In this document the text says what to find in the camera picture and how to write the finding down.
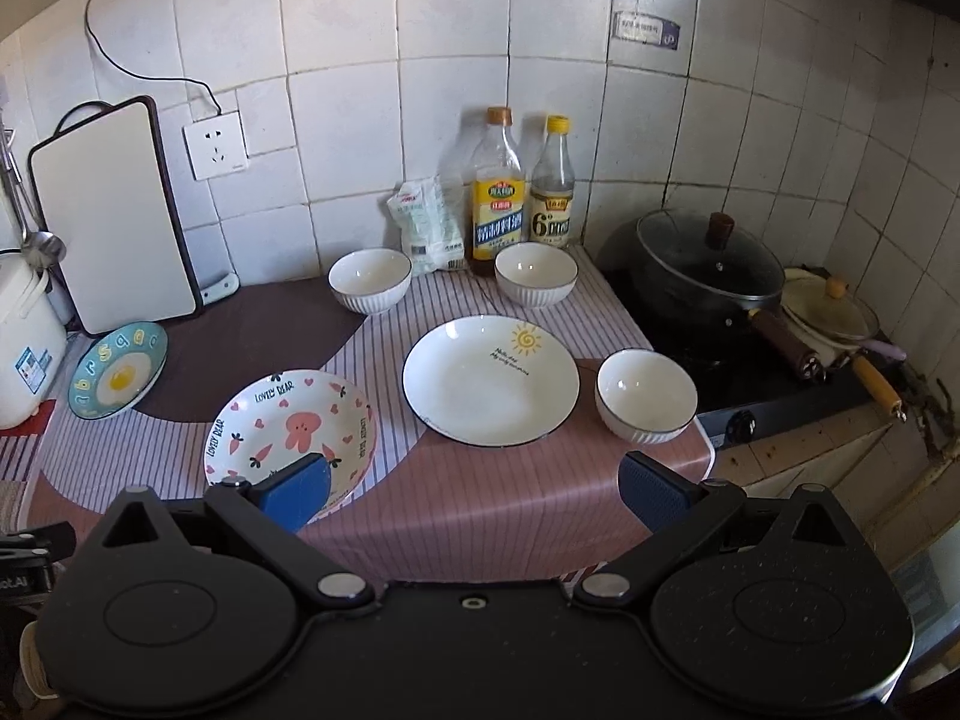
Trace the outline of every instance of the white cutting board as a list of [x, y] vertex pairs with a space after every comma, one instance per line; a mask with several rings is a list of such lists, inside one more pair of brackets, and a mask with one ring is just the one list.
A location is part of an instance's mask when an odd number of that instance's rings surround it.
[[183, 317], [203, 305], [155, 137], [152, 100], [134, 98], [41, 143], [30, 172], [90, 335]]

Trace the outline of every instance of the plastic bottle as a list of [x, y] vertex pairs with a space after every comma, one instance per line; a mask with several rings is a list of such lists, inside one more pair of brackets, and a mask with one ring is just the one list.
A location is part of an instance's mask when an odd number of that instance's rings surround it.
[[510, 108], [487, 109], [487, 131], [473, 153], [473, 234], [470, 268], [493, 274], [501, 248], [521, 240], [526, 180], [510, 134]]
[[573, 165], [566, 146], [570, 119], [548, 116], [546, 143], [530, 182], [530, 240], [565, 247], [570, 235]]

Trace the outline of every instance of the electric cord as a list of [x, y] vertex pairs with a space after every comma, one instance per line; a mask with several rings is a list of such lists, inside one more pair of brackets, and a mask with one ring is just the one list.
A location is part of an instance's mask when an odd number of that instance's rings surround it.
[[128, 70], [123, 67], [118, 62], [114, 61], [113, 58], [107, 53], [104, 49], [103, 44], [100, 42], [100, 38], [97, 37], [96, 32], [93, 31], [93, 27], [90, 25], [90, 4], [93, 0], [86, 0], [86, 6], [83, 9], [83, 28], [86, 30], [86, 33], [92, 38], [94, 44], [99, 50], [100, 54], [103, 55], [104, 59], [107, 60], [114, 68], [121, 71], [127, 76], [131, 76], [133, 79], [139, 79], [141, 81], [184, 81], [185, 83], [196, 84], [197, 86], [202, 86], [208, 95], [210, 95], [210, 100], [213, 100], [213, 105], [217, 109], [217, 116], [222, 116], [224, 113], [223, 108], [220, 108], [220, 104], [217, 101], [216, 95], [213, 94], [213, 90], [210, 88], [210, 85], [206, 81], [201, 81], [198, 79], [188, 79], [185, 76], [141, 76], [139, 73], [134, 73], [132, 70]]

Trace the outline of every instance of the rice cooker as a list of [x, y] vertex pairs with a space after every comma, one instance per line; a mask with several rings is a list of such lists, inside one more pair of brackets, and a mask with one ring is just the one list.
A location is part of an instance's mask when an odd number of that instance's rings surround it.
[[0, 255], [0, 430], [37, 412], [66, 351], [66, 332], [20, 254]]

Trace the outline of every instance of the gas stove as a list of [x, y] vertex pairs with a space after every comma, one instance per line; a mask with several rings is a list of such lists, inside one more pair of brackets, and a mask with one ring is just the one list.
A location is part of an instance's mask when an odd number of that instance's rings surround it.
[[[847, 365], [818, 383], [800, 381], [758, 335], [718, 349], [677, 332], [640, 304], [629, 271], [605, 272], [608, 283], [656, 351], [678, 362], [697, 386], [697, 416], [716, 449], [765, 439], [862, 406], [871, 400]], [[902, 362], [867, 354], [898, 391]]]

